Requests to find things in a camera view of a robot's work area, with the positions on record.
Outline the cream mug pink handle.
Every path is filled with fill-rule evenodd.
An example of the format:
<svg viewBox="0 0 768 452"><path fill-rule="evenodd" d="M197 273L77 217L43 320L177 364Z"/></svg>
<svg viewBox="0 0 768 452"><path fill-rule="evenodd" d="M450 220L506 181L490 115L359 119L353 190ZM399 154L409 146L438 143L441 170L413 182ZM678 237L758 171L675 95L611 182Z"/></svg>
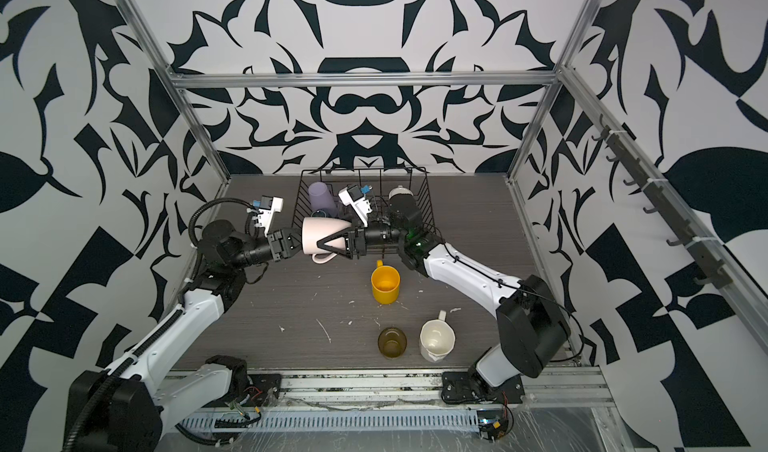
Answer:
<svg viewBox="0 0 768 452"><path fill-rule="evenodd" d="M330 237L347 229L350 225L350 222L336 218L305 218L301 231L303 253L310 256L315 264L323 265L328 263L337 256L337 253L322 249L319 244L326 245L329 243L332 248L345 250L346 244L343 237L335 237L333 239L330 239Z"/></svg>

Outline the lavender plastic cup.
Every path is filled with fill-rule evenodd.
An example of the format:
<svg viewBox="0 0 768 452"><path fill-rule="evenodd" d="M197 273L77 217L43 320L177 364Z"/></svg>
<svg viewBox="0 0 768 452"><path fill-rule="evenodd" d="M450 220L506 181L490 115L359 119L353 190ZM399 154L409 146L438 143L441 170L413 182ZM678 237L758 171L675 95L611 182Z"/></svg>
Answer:
<svg viewBox="0 0 768 452"><path fill-rule="evenodd" d="M338 216L334 196L326 183L312 183L308 187L308 196L313 217L336 218Z"/></svg>

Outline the yellow mug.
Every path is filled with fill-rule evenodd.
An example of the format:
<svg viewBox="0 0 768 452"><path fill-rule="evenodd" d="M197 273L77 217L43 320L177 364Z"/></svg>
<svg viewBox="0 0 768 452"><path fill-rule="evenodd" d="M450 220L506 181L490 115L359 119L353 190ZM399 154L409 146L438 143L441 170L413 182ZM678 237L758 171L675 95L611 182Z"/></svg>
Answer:
<svg viewBox="0 0 768 452"><path fill-rule="evenodd" d="M378 260L370 282L373 298L380 305L390 305L399 299L401 276L394 267Z"/></svg>

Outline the white mug red inside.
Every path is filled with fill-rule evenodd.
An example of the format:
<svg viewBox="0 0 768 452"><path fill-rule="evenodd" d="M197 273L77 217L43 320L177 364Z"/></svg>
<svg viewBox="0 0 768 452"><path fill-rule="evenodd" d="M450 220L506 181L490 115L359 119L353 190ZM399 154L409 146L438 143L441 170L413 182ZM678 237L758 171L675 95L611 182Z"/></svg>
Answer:
<svg viewBox="0 0 768 452"><path fill-rule="evenodd" d="M388 201L391 205L397 206L414 205L416 203L412 191L402 186L395 187L389 192Z"/></svg>

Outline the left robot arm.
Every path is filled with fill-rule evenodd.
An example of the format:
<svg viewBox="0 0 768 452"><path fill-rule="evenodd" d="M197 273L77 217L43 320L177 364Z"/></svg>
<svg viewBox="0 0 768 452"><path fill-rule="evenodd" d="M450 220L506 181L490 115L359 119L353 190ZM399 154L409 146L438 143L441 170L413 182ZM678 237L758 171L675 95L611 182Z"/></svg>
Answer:
<svg viewBox="0 0 768 452"><path fill-rule="evenodd" d="M70 386L63 450L152 451L203 406L242 401L249 386L247 364L230 356L210 358L175 386L161 384L239 298L247 268L287 260L301 245L295 228L255 238L226 220L209 223L195 240L193 277L171 312L103 371L84 372Z"/></svg>

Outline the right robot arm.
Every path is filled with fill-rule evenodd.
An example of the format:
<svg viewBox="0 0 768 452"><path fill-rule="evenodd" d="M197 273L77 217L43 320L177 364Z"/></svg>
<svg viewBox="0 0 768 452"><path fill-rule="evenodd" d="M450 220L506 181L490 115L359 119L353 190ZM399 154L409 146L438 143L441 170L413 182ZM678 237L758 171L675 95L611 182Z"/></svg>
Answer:
<svg viewBox="0 0 768 452"><path fill-rule="evenodd" d="M408 269L456 289L489 312L499 342L470 369L488 389L517 376L538 377L571 335L565 312L546 282L535 275L504 275L460 253L427 222L411 195L390 198L381 218L356 224L307 217L301 235L304 253L316 263L393 248Z"/></svg>

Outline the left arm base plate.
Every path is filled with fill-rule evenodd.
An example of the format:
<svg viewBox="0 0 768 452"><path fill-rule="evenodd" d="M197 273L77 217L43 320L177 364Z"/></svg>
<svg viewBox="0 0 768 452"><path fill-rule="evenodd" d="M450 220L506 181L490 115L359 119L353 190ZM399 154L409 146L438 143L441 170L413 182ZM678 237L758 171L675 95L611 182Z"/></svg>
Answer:
<svg viewBox="0 0 768 452"><path fill-rule="evenodd" d="M282 375L278 373L249 374L237 403L243 407L269 406L280 398L281 384Z"/></svg>

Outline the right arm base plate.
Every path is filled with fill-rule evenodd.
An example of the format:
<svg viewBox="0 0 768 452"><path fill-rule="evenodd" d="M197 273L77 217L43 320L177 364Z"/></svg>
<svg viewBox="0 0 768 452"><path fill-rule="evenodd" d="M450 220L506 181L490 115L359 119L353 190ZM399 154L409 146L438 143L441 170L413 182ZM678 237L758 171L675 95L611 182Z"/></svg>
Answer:
<svg viewBox="0 0 768 452"><path fill-rule="evenodd" d="M449 405L521 404L524 401L525 389L520 375L498 387L486 384L477 373L470 372L443 372L441 380L440 398Z"/></svg>

